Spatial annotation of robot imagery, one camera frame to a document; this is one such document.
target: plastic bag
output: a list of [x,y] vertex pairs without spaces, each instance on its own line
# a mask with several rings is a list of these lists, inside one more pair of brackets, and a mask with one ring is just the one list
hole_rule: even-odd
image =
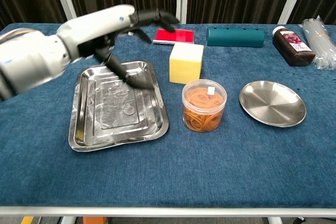
[[300,27],[308,41],[309,47],[316,54],[314,63],[318,69],[336,68],[336,47],[330,40],[326,27],[320,16],[305,19]]

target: red notebook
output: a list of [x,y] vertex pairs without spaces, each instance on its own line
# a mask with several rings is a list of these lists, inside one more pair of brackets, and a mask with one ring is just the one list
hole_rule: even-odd
[[175,42],[184,42],[193,44],[195,41],[195,33],[191,30],[175,29],[170,33],[164,29],[158,29],[153,39],[156,44],[175,44]]

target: stainless steel plate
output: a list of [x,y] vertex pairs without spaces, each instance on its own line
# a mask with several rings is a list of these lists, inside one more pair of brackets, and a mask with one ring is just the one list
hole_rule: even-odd
[[306,117],[306,106],[301,97],[272,81],[254,81],[245,85],[239,101],[250,116],[272,126],[291,127]]
[[129,75],[152,82],[154,91],[130,88],[105,66],[79,74],[70,122],[69,145],[89,152],[153,140],[168,129],[168,117],[152,65],[126,62]]

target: table edge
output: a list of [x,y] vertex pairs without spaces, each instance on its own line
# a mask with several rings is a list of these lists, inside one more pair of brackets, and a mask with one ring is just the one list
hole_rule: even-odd
[[0,207],[0,216],[336,217],[336,208]]

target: round metal plate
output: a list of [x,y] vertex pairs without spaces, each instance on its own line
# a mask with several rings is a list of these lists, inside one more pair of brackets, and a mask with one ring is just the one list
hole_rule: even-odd
[[291,127],[306,117],[306,106],[294,91],[272,81],[254,81],[239,94],[243,109],[259,122]]

